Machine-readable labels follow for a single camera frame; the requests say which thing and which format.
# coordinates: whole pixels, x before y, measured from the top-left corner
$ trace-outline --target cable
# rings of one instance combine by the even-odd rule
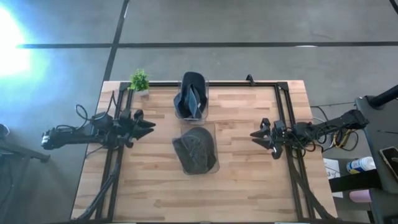
[[[335,105],[345,105],[345,104],[355,104],[355,102],[330,103],[330,104],[327,104],[327,105],[315,105],[315,106],[335,106]]]
[[[324,112],[324,110],[320,106],[311,106],[311,108],[318,108],[323,113],[323,115],[325,116],[325,119],[327,121],[329,121],[328,116],[326,116],[326,113]]]
[[[326,152],[327,150],[333,149],[333,148],[335,148],[335,147],[337,147],[338,149],[342,149],[342,150],[344,150],[344,151],[348,151],[348,152],[353,151],[353,150],[356,148],[356,146],[358,145],[358,143],[359,143],[359,136],[358,136],[358,133],[357,133],[356,131],[352,131],[352,130],[351,130],[351,131],[348,133],[348,135],[350,135],[351,133],[354,133],[355,136],[356,136],[355,144],[354,144],[354,146],[353,146],[351,149],[346,149],[346,148],[344,148],[344,147],[337,147],[336,144],[332,143],[332,145],[331,145],[329,148],[324,149],[324,150],[322,151],[322,153]]]
[[[83,118],[85,121],[97,121],[97,120],[100,120],[100,119],[104,118],[108,114],[109,110],[111,109],[112,101],[113,101],[114,105],[116,106],[116,100],[114,99],[114,91],[112,91],[111,100],[109,101],[109,105],[108,105],[108,108],[106,109],[106,112],[102,116],[100,116],[99,118],[90,118],[89,119],[88,115],[87,115],[87,110],[84,108],[84,106],[79,105],[79,104],[77,104],[75,106],[75,111],[76,111],[76,114],[79,117]],[[81,108],[83,110],[83,112],[85,113],[85,116],[80,114],[78,108]]]
[[[315,134],[315,137],[316,137],[317,142],[318,142],[319,144],[324,144],[324,143],[326,143],[326,140],[327,140],[326,131],[325,131],[323,128],[321,128],[321,127],[318,127],[318,126],[314,126],[314,127],[319,128],[319,130],[318,130],[317,133]],[[319,131],[323,131],[323,135],[324,135],[324,137],[325,137],[325,139],[324,139],[322,142],[319,141],[319,139],[320,139],[320,137],[319,137]]]
[[[292,153],[292,157],[293,157],[294,159],[297,159],[297,156],[294,156],[294,153]]]
[[[9,178],[10,178],[10,187],[8,188],[6,196],[4,196],[4,198],[0,202],[0,210],[2,209],[2,206],[4,205],[4,203],[6,203],[6,200],[7,200],[8,196],[9,196],[9,194],[11,192],[11,189],[12,189],[12,187],[14,185],[14,180],[12,179],[12,174],[11,174],[10,163],[9,163],[9,161],[7,161],[5,163],[7,164],[8,175],[9,175]]]
[[[111,109],[112,102],[113,102],[113,104],[116,106],[116,100],[115,100],[115,98],[114,98],[114,91],[112,91],[111,100],[109,101],[108,109],[106,109],[105,114],[102,115],[102,116],[100,116],[99,118],[91,118],[91,119],[88,118],[88,113],[87,113],[86,108],[85,108],[84,106],[80,105],[80,104],[77,104],[77,105],[75,106],[75,111],[76,111],[76,114],[77,114],[79,117],[81,117],[81,118],[84,119],[83,124],[81,124],[78,128],[73,127],[73,126],[70,126],[70,125],[67,125],[67,124],[60,124],[60,125],[56,126],[55,129],[57,130],[58,128],[70,128],[70,129],[72,130],[72,132],[78,131],[78,130],[80,130],[82,127],[84,127],[84,125],[86,125],[87,121],[97,121],[97,120],[99,120],[99,119],[104,118],[104,117],[109,113],[109,110]],[[79,112],[78,108],[81,108],[81,109],[83,110],[84,116],[81,115],[81,113]]]
[[[95,149],[94,151],[91,151],[91,152],[87,153],[86,156],[85,156],[85,159],[87,159],[87,157],[88,157],[90,154],[92,154],[92,153],[94,153],[94,152],[96,152],[96,151],[98,151],[98,150],[100,150],[100,149],[102,149],[102,148],[104,148],[104,146],[101,146],[101,147]]]
[[[317,118],[317,117],[313,117],[314,119],[317,119],[317,120],[319,120],[319,121],[321,121],[321,122],[326,122],[325,120],[323,120],[323,119],[320,119],[320,118]]]
[[[323,146],[321,146],[319,144],[315,144],[315,145],[321,147],[321,152],[323,152]]]
[[[352,129],[347,130],[346,134],[345,134],[344,136],[340,137],[340,138],[342,138],[342,140],[341,140],[340,143],[338,144],[338,142],[337,142],[337,137],[340,135],[340,133],[342,134],[342,131],[341,131],[341,130],[339,130],[339,131],[337,132],[337,134],[335,134],[335,136],[334,136],[334,138],[333,138],[333,144],[334,144],[337,148],[340,148],[340,149],[342,149],[342,150],[346,150],[346,151],[352,151],[352,150],[354,150],[355,147],[356,147],[356,145],[358,144],[358,141],[359,141],[359,136],[358,136],[357,132],[356,132],[356,131],[353,131]],[[351,149],[345,149],[345,148],[343,147],[343,144],[347,141],[347,138],[349,138],[349,136],[350,136],[351,133],[354,133],[354,134],[356,135],[355,145],[354,145]]]
[[[352,130],[348,129],[343,136],[343,131],[342,129],[338,130],[335,135],[333,136],[333,144],[336,145],[336,147],[341,148],[343,145],[347,142],[347,136],[352,132]]]
[[[298,137],[297,137],[295,134],[293,134],[293,133],[291,133],[291,134],[292,134],[292,136],[296,139],[296,142],[297,142],[297,144],[298,144],[298,146],[299,146],[299,147],[297,147],[297,146],[292,146],[292,149],[295,149],[295,150],[304,150],[303,157],[305,156],[305,154],[306,154],[307,151],[308,151],[308,152],[313,152],[313,151],[315,151],[315,150],[317,149],[317,145],[315,144],[314,141],[312,141],[313,149],[307,149],[306,147],[303,146],[303,144],[300,142],[300,140],[298,139]]]

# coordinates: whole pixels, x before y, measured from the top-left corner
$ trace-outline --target bright light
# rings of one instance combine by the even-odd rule
[[[28,49],[17,49],[25,40],[17,23],[5,8],[0,6],[0,78],[30,69]]]

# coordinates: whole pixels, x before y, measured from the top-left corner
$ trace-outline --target clear plastic container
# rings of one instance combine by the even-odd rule
[[[181,135],[183,136],[185,133],[187,133],[189,130],[193,129],[193,128],[204,128],[206,129],[210,134],[211,137],[213,138],[213,154],[215,156],[215,163],[213,165],[213,167],[207,171],[204,174],[212,174],[217,172],[220,169],[220,163],[218,162],[218,153],[217,153],[217,141],[216,141],[216,126],[214,123],[211,122],[207,122],[205,124],[182,124],[181,125]],[[182,168],[184,173],[187,175],[203,175],[203,174],[191,174],[189,172],[187,172],[184,168]]]
[[[175,116],[182,122],[182,124],[204,124],[206,122],[206,118],[208,116],[209,110],[209,79],[205,78],[205,85],[206,85],[206,97],[207,97],[207,104],[202,111],[201,118],[182,118],[180,115],[175,112]],[[181,93],[182,90],[182,78],[178,81],[178,93]]]

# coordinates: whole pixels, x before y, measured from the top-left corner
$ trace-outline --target butcher block tabletop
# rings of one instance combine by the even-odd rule
[[[304,82],[287,83],[296,122],[311,121]],[[119,85],[104,82],[97,113],[106,110],[113,90],[118,98]],[[262,118],[269,118],[271,124],[279,119],[272,87],[210,87],[206,122],[215,124],[220,169],[203,175],[184,174],[172,145],[172,139],[181,136],[173,105],[178,87],[152,86],[149,92],[143,98],[134,95],[132,112],[144,110],[144,119],[156,123],[156,127],[139,141],[134,140],[132,148],[124,147],[114,222],[297,221],[285,152],[274,160],[271,151],[249,136],[259,129]],[[289,120],[283,91],[281,94]],[[87,152],[99,147],[90,144]],[[98,193],[105,158],[106,149],[102,149],[85,159],[72,217],[81,215]],[[336,216],[320,149],[307,152],[304,161],[311,191]],[[303,194],[300,196],[307,217]],[[108,201],[106,197],[104,216]]]

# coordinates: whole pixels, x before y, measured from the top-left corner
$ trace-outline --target gray hat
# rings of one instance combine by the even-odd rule
[[[172,142],[187,174],[206,174],[216,163],[213,137],[205,128],[192,128]]]

